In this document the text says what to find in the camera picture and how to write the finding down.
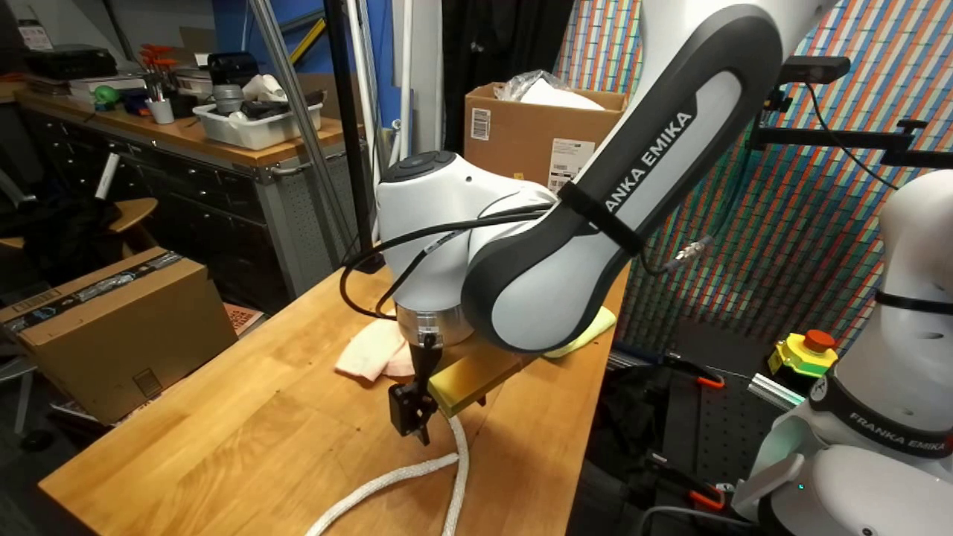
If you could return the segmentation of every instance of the black cable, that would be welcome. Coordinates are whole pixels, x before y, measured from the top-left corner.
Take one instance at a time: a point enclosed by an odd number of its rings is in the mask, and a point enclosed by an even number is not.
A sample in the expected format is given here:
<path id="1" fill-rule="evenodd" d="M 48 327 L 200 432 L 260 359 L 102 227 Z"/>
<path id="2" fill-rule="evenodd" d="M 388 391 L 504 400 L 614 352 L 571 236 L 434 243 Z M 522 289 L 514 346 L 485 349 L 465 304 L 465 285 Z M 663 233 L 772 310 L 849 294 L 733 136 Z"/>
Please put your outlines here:
<path id="1" fill-rule="evenodd" d="M 745 517 L 730 517 L 730 516 L 702 511 L 702 510 L 684 510 L 684 505 L 653 505 L 653 510 L 647 510 L 639 516 L 639 522 L 638 522 L 632 536 L 648 536 L 653 532 L 653 516 L 681 516 L 681 517 L 702 517 L 702 522 L 714 522 L 714 525 L 757 531 L 757 525 L 750 525 Z"/>
<path id="2" fill-rule="evenodd" d="M 648 277 L 663 277 L 663 274 L 666 274 L 663 267 L 656 267 L 656 264 L 648 263 L 647 249 L 638 252 L 638 263 L 642 264 L 642 270 L 647 270 Z"/>
<path id="3" fill-rule="evenodd" d="M 398 248 L 398 243 L 409 243 L 409 240 L 418 240 L 418 239 L 426 239 L 426 236 L 437 236 L 437 233 L 468 233 L 468 230 L 480 230 L 480 227 L 501 227 L 501 222 L 514 222 L 514 219 L 529 219 L 529 218 L 538 218 L 541 210 L 547 210 L 550 206 L 522 206 L 522 207 L 508 207 L 508 210 L 496 210 L 496 213 L 485 213 L 485 218 L 477 218 L 477 219 L 449 219 L 449 222 L 437 222 L 437 227 L 423 227 L 423 230 L 418 230 L 418 233 L 409 233 L 409 236 L 395 236 L 395 239 L 391 239 L 391 240 L 380 240 L 380 243 L 374 243 L 374 248 L 370 248 L 367 252 L 359 252 L 359 255 L 354 255 L 352 263 L 345 263 L 342 264 L 342 274 L 340 274 L 340 285 L 336 285 L 336 292 L 340 292 L 340 298 L 354 310 L 354 313 L 359 313 L 359 316 L 370 316 L 370 318 L 395 318 L 395 316 L 383 316 L 383 313 L 379 313 L 379 310 L 367 310 L 367 306 L 359 306 L 358 300 L 352 300 L 352 294 L 348 294 L 348 277 L 352 277 L 352 270 L 358 267 L 358 264 L 362 264 L 367 258 L 371 258 L 371 255 L 379 255 L 380 249 L 391 249 L 391 248 Z"/>
<path id="4" fill-rule="evenodd" d="M 809 94 L 809 106 L 814 106 L 814 115 L 823 123 L 823 127 L 830 135 L 830 140 L 836 142 L 836 149 L 845 154 L 845 157 L 851 157 L 869 178 L 875 178 L 875 181 L 881 181 L 885 187 L 890 187 L 890 191 L 897 191 L 897 185 L 894 181 L 888 181 L 888 178 L 881 178 L 878 173 L 872 173 L 836 135 L 833 135 L 833 127 L 826 123 L 826 115 L 823 115 L 823 103 L 818 103 L 818 99 L 815 99 L 815 93 L 814 93 L 814 84 L 803 84 L 808 85 L 808 94 Z"/>
<path id="5" fill-rule="evenodd" d="M 453 240 L 453 239 L 458 239 L 458 236 L 461 236 L 461 233 L 440 236 L 440 240 L 434 240 L 432 248 L 421 249 L 421 252 L 410 258 L 410 264 L 409 264 L 409 267 L 388 285 L 388 292 L 379 298 L 374 313 L 383 316 L 388 298 L 391 298 L 406 279 L 410 279 L 410 274 L 418 270 L 418 264 L 421 264 L 432 249 L 437 249 L 440 243 L 446 243 L 446 240 Z"/>

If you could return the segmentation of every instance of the cardboard box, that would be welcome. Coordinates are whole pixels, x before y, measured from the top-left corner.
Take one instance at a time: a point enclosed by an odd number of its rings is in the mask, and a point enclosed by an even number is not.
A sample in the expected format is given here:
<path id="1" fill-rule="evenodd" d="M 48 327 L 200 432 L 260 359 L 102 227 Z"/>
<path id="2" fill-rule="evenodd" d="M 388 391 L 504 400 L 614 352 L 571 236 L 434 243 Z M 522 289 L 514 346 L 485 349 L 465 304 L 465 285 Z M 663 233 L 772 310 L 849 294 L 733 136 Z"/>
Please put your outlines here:
<path id="1" fill-rule="evenodd" d="M 234 341 L 202 264 L 151 248 L 0 310 L 39 373 L 115 423 Z"/>
<path id="2" fill-rule="evenodd" d="M 571 111 L 501 102 L 496 85 L 477 85 L 465 99 L 465 157 L 555 191 L 590 161 L 625 111 L 619 93 L 580 93 L 604 111 Z"/>

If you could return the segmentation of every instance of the yellow component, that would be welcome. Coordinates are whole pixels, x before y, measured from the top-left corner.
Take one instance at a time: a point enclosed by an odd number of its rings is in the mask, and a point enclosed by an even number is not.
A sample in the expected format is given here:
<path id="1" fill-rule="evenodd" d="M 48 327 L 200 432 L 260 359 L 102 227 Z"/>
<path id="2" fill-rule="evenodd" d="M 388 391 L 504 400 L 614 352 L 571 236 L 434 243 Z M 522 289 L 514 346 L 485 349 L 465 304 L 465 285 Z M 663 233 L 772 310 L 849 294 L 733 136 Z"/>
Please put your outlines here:
<path id="1" fill-rule="evenodd" d="M 319 41 L 321 33 L 325 33 L 325 18 L 319 18 L 319 21 L 304 33 L 304 39 L 295 44 L 295 51 L 292 51 L 292 66 L 301 63 L 301 57 Z"/>
<path id="2" fill-rule="evenodd" d="M 614 324 L 616 324 L 616 316 L 602 306 L 598 316 L 592 318 L 592 324 L 580 337 L 574 337 L 568 346 L 544 352 L 541 356 L 560 359 L 560 356 L 590 346 L 596 337 L 602 337 L 602 330 L 607 330 Z"/>
<path id="3" fill-rule="evenodd" d="M 544 356 L 560 359 L 578 352 L 580 346 L 592 341 L 598 334 L 604 334 L 614 324 L 616 324 L 616 316 L 602 306 L 592 324 L 580 337 L 574 337 L 562 349 L 547 352 Z M 480 337 L 461 346 L 449 346 L 443 349 L 443 353 L 449 362 L 437 368 L 426 385 L 443 413 L 458 413 L 461 407 L 468 407 L 470 403 L 482 400 L 489 391 L 504 385 L 508 374 L 532 362 L 532 356 L 490 349 Z"/>
<path id="4" fill-rule="evenodd" d="M 772 374 L 776 368 L 793 368 L 808 377 L 823 377 L 836 359 L 833 337 L 823 330 L 788 334 L 776 338 L 773 353 L 769 356 Z"/>

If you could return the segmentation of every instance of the white robot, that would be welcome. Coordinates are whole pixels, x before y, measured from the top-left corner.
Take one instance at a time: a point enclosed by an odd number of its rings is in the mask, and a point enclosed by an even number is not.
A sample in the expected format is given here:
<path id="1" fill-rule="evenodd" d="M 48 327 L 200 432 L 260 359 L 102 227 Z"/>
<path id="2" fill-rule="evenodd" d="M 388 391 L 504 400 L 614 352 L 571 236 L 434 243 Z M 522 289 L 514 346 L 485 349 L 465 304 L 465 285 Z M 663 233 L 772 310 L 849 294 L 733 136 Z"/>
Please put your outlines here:
<path id="1" fill-rule="evenodd" d="M 388 169 L 374 191 L 380 239 L 415 233 L 383 252 L 415 362 L 468 330 L 528 353 L 574 338 L 642 236 L 757 115 L 830 2 L 642 0 L 639 84 L 558 196 L 449 152 Z M 885 222 L 894 249 L 875 318 L 814 403 L 773 425 L 733 496 L 762 528 L 953 531 L 953 175 L 897 194 Z"/>

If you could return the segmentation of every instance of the wooden tabletop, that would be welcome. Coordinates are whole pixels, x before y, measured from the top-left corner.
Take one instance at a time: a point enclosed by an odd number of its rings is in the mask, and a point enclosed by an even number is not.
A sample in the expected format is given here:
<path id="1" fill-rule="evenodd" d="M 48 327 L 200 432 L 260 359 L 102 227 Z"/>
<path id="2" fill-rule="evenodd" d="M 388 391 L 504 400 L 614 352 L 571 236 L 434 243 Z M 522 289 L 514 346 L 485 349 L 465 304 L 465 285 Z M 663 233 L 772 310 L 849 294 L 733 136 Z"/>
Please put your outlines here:
<path id="1" fill-rule="evenodd" d="M 115 200 L 115 219 L 109 222 L 109 233 L 121 236 L 142 222 L 155 210 L 158 200 L 155 196 L 135 196 L 135 200 Z"/>
<path id="2" fill-rule="evenodd" d="M 66 94 L 42 94 L 20 90 L 15 93 L 18 103 L 24 111 L 35 111 L 45 115 L 57 115 L 63 123 L 74 123 L 91 132 L 115 135 L 115 136 L 132 136 L 150 146 L 167 146 L 167 149 L 185 149 L 185 152 L 202 152 L 208 157 L 233 161 L 240 167 L 270 167 L 276 161 L 297 157 L 301 142 L 286 140 L 269 149 L 237 149 L 227 142 L 206 140 L 206 132 L 200 120 L 176 120 L 169 124 L 155 124 L 142 115 L 132 115 L 124 111 L 90 111 Z M 321 120 L 319 140 L 321 142 L 340 142 L 342 124 L 330 115 Z"/>
<path id="3" fill-rule="evenodd" d="M 20 90 L 24 90 L 20 78 L 0 75 L 0 103 L 13 103 L 15 93 L 20 93 Z"/>
<path id="4" fill-rule="evenodd" d="M 354 274 L 352 294 L 374 304 L 388 282 L 383 270 Z M 328 277 L 42 487 L 96 532 L 307 532 L 367 480 L 453 449 L 446 419 L 432 419 L 428 447 L 398 437 L 388 380 L 362 388 L 334 373 L 362 324 Z M 611 337 L 560 362 L 532 359 L 485 404 L 461 411 L 470 440 L 461 536 L 565 532 Z M 453 471 L 406 481 L 330 532 L 440 532 L 449 487 Z"/>

